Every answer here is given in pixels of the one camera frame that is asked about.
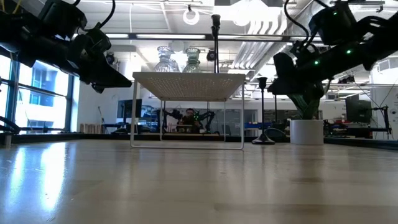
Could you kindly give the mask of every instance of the white planter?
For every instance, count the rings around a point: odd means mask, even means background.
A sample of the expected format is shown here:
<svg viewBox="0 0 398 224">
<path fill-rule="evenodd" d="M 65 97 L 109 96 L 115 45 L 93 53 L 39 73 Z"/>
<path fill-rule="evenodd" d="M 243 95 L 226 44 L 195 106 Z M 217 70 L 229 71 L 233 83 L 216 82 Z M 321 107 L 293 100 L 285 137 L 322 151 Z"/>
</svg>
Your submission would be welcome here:
<svg viewBox="0 0 398 224">
<path fill-rule="evenodd" d="M 290 122 L 290 143 L 305 145 L 323 144 L 322 120 L 293 120 Z"/>
</svg>

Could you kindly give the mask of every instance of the man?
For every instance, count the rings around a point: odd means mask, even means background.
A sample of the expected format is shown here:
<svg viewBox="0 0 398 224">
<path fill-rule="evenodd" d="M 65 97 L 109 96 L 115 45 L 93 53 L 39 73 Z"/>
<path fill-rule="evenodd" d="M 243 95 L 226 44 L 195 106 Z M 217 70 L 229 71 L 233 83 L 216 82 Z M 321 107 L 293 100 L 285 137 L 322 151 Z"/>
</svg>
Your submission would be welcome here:
<svg viewBox="0 0 398 224">
<path fill-rule="evenodd" d="M 186 132 L 199 133 L 201 124 L 199 121 L 195 121 L 195 118 L 193 117 L 194 114 L 195 111 L 192 108 L 188 108 L 187 110 L 185 110 L 185 116 L 180 121 L 178 121 L 178 124 L 191 125 L 192 127 L 189 128 L 187 126 L 183 126 L 179 128 L 184 128 L 185 130 L 190 129 L 190 131 Z"/>
</svg>

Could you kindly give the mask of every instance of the potted plant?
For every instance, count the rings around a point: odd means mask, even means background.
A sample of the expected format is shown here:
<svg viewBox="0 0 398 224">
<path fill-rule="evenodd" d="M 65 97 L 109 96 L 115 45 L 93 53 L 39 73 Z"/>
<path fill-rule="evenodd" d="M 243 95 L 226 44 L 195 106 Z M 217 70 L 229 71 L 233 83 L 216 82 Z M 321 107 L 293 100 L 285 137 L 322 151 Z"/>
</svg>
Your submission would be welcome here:
<svg viewBox="0 0 398 224">
<path fill-rule="evenodd" d="M 300 119 L 290 122 L 290 142 L 292 144 L 323 144 L 323 121 L 316 119 L 321 97 L 329 90 L 330 82 L 323 87 L 322 82 L 306 86 L 302 93 L 287 95 L 298 110 Z"/>
</svg>

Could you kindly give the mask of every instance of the ceiling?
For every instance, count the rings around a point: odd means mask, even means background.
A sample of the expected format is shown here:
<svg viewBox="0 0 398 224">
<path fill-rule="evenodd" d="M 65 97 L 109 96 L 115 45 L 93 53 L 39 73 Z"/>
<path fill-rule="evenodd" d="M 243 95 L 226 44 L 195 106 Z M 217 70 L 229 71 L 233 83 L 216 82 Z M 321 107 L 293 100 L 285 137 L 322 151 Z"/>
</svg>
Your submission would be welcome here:
<svg viewBox="0 0 398 224">
<path fill-rule="evenodd" d="M 72 0 L 65 0 L 66 2 L 73 3 Z M 93 27 L 97 22 L 103 21 L 111 11 L 111 4 L 105 4 L 103 0 L 81 0 L 79 3 L 78 8 L 82 10 L 87 19 L 88 25 L 86 28 Z M 187 10 L 187 4 L 180 4 L 180 5 L 171 5 L 170 2 L 172 0 L 164 2 L 164 3 L 153 3 L 150 4 L 126 4 L 123 1 L 128 0 L 118 0 L 116 4 L 116 10 L 113 17 L 110 21 L 102 28 L 105 33 L 148 33 L 148 34 L 157 34 L 157 33 L 170 33 L 170 34 L 210 34 L 211 33 L 211 26 L 212 20 L 210 15 L 213 12 L 217 12 L 220 10 L 219 7 L 214 7 L 215 2 L 214 0 L 202 0 L 201 5 L 196 5 L 196 3 L 192 3 L 192 9 L 198 12 L 199 20 L 194 25 L 188 25 L 184 21 L 184 12 Z M 37 15 L 41 8 L 44 5 L 45 0 L 23 0 L 22 7 Z M 295 16 L 300 14 L 300 11 L 306 11 L 304 16 L 310 16 L 317 12 L 314 10 L 316 5 L 309 4 L 311 0 L 291 0 L 292 4 L 288 6 L 288 12 L 291 16 Z M 354 12 L 354 16 L 357 20 L 362 19 L 365 16 L 381 16 L 384 18 L 388 18 L 392 15 L 392 12 L 395 12 L 398 8 L 398 2 L 393 0 L 385 0 L 384 10 L 381 13 L 376 13 L 376 9 L 379 6 L 355 6 L 351 10 Z M 247 24 L 245 26 L 241 26 L 242 24 L 238 24 L 241 20 L 244 20 L 245 17 L 252 16 L 251 14 L 258 13 L 264 17 L 268 17 L 268 21 L 273 21 L 275 16 L 270 11 L 268 13 L 263 10 L 263 8 L 259 8 L 253 11 L 253 8 L 250 10 L 240 7 L 237 11 L 234 11 L 228 16 L 221 16 L 221 27 L 220 27 L 220 34 L 250 34 L 253 32 L 251 29 L 251 24 Z M 187 14 L 188 19 L 192 19 L 194 17 L 194 12 L 189 12 Z M 297 26 L 287 26 L 287 28 L 283 28 L 280 30 L 281 34 L 296 34 L 298 29 Z M 276 34 L 278 31 L 275 30 L 269 33 L 269 29 L 266 30 L 265 34 Z M 220 64 L 225 63 L 226 65 L 232 64 L 232 62 L 240 55 L 242 50 L 244 49 L 244 42 L 242 41 L 220 41 L 219 43 L 219 51 L 220 51 Z M 186 49 L 187 47 L 196 47 L 201 50 L 199 61 L 201 62 L 200 67 L 204 72 L 212 72 L 213 71 L 213 63 L 207 62 L 206 55 L 209 49 L 214 47 L 214 43 L 212 41 L 175 41 L 172 40 L 113 40 L 112 45 L 120 45 L 120 46 L 128 46 L 133 45 L 135 46 L 135 50 L 139 55 L 142 57 L 142 61 L 144 63 L 142 69 L 143 70 L 153 70 L 157 62 L 159 61 L 157 55 L 157 47 L 161 45 L 168 45 L 173 47 L 175 45 L 183 45 Z M 267 54 L 275 54 L 271 50 L 272 43 L 268 45 L 252 45 L 249 52 L 246 52 L 251 58 L 254 52 L 259 48 L 262 47 L 265 49 L 263 54 L 260 54 L 260 57 L 266 57 Z M 284 50 L 287 51 L 290 49 L 291 46 L 286 45 Z M 126 52 L 119 52 L 118 55 L 122 58 L 128 57 L 129 55 L 128 50 Z M 266 63 L 260 64 L 257 63 L 252 70 L 255 70 L 258 75 L 260 74 L 261 68 Z M 221 68 L 221 72 L 227 72 L 228 67 Z M 369 72 L 364 71 L 361 67 L 356 68 L 355 70 L 356 79 L 358 82 L 368 82 L 369 81 Z"/>
</svg>

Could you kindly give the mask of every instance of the wooden table surface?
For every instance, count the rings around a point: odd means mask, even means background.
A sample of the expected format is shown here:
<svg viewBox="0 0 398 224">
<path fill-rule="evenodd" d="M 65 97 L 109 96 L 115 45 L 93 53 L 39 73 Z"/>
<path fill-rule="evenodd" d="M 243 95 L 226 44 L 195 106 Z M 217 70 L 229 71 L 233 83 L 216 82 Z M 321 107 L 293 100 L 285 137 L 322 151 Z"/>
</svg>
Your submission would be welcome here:
<svg viewBox="0 0 398 224">
<path fill-rule="evenodd" d="M 21 144 L 0 149 L 0 223 L 398 223 L 398 153 L 337 145 Z"/>
</svg>

